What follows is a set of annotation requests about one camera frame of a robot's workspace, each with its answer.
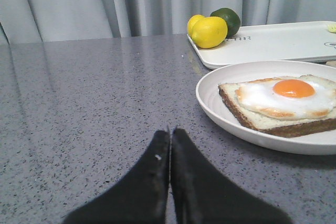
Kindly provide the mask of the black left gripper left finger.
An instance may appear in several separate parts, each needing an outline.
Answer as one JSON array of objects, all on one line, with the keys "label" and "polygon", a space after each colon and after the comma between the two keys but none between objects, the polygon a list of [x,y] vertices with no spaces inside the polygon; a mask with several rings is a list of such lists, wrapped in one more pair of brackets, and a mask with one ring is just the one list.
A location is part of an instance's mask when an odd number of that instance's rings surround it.
[{"label": "black left gripper left finger", "polygon": [[165,223],[169,188],[170,135],[156,131],[132,169],[64,223]]}]

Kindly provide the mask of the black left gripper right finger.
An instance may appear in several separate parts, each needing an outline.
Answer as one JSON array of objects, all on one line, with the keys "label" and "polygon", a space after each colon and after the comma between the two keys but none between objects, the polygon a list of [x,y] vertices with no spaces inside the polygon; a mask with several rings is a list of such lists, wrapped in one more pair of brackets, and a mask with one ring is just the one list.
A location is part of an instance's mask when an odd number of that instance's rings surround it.
[{"label": "black left gripper right finger", "polygon": [[184,129],[175,129],[171,185],[178,223],[291,223],[280,209],[222,175]]}]

